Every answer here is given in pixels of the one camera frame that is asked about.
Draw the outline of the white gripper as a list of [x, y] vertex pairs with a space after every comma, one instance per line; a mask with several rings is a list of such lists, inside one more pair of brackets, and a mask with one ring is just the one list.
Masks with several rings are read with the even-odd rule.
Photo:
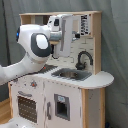
[[53, 57], [69, 57], [72, 42], [73, 15], [58, 14], [49, 17], [50, 41], [56, 41]]

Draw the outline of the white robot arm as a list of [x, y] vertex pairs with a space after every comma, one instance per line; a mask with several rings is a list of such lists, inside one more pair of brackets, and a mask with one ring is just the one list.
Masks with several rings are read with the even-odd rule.
[[40, 71], [50, 55], [67, 57], [72, 41], [72, 26], [71, 14], [50, 16], [46, 25], [21, 25], [16, 41], [25, 49], [25, 56], [16, 64], [7, 67], [0, 65], [0, 85]]

